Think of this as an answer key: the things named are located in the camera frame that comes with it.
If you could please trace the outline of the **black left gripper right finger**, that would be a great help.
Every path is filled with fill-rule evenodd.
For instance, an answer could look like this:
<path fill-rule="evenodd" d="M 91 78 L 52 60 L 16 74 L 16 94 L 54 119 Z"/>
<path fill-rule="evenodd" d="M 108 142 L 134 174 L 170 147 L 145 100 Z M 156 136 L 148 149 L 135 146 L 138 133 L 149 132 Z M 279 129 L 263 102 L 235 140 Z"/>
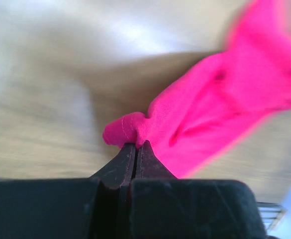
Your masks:
<path fill-rule="evenodd" d="M 156 157 L 148 140 L 137 150 L 134 178 L 176 179 Z"/>

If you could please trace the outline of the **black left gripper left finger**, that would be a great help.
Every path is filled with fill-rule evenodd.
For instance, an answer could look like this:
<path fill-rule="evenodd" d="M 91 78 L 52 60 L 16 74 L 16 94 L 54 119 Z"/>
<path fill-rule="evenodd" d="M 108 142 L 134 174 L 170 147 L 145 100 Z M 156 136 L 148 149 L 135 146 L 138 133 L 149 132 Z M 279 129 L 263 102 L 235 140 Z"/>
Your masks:
<path fill-rule="evenodd" d="M 127 143 L 111 161 L 90 178 L 98 179 L 108 189 L 118 189 L 131 181 L 135 156 L 135 145 Z"/>

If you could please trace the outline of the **pink red t shirt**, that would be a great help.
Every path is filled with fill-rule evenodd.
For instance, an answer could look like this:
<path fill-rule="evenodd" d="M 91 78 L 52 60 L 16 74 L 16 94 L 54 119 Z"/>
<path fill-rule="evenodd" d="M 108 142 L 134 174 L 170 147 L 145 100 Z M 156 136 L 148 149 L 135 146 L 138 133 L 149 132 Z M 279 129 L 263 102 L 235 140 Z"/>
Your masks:
<path fill-rule="evenodd" d="M 235 21 L 226 49 L 166 88 L 147 114 L 108 124 L 109 145 L 149 141 L 177 178 L 189 176 L 264 118 L 291 110 L 288 0 L 254 0 Z"/>

